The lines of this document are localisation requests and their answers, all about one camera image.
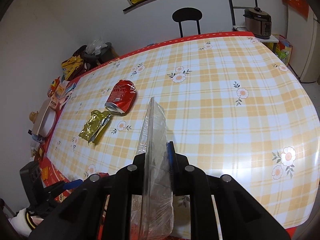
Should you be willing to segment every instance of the plaid tablecloth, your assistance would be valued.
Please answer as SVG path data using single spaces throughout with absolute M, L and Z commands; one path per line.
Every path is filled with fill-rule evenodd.
M 79 138 L 119 79 L 138 98 L 97 145 Z M 48 158 L 69 180 L 132 163 L 150 97 L 165 109 L 168 140 L 207 174 L 230 174 L 285 228 L 302 224 L 319 184 L 319 119 L 288 68 L 250 33 L 163 42 L 82 77 L 65 105 Z M 190 238 L 189 198 L 175 198 L 172 235 Z

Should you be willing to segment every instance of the white wall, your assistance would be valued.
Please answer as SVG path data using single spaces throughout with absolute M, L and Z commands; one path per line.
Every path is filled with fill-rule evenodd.
M 112 42 L 118 54 L 150 43 L 180 36 L 172 13 L 182 7 L 202 11 L 202 33 L 230 31 L 232 28 L 228 0 L 156 0 L 127 14 L 127 0 L 43 0 L 65 29 L 81 44 L 102 36 Z M 286 35 L 286 6 L 281 0 L 258 0 L 259 6 L 272 16 L 273 33 Z M 195 22 L 182 23 L 184 35 L 197 34 Z
M 19 170 L 31 157 L 29 113 L 79 46 L 40 0 L 14 0 L 0 22 L 0 198 L 14 212 L 28 206 Z

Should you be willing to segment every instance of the silver bolt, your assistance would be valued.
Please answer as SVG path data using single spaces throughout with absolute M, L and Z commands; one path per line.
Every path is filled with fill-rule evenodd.
M 188 171 L 188 172 L 192 172 L 192 171 L 195 170 L 194 166 L 191 166 L 191 165 L 185 166 L 184 169 L 185 169 L 186 171 Z
M 92 174 L 91 176 L 90 176 L 90 180 L 92 181 L 92 182 L 96 182 L 96 181 L 98 181 L 100 179 L 100 176 L 98 175 L 98 174 Z
M 131 164 L 127 167 L 128 171 L 135 171 L 138 167 L 134 164 Z
M 232 177 L 230 175 L 223 175 L 222 180 L 225 182 L 230 182 L 232 180 Z

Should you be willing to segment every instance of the cooker lid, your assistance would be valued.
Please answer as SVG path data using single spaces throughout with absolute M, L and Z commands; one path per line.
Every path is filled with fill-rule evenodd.
M 261 11 L 259 7 L 245 9 L 243 16 L 258 21 L 271 22 L 271 16 L 265 11 Z

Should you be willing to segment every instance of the pressure cooker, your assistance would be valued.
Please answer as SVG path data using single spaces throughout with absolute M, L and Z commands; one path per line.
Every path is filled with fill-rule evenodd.
M 259 39 L 267 40 L 271 36 L 271 16 L 259 7 L 244 10 L 245 27 Z

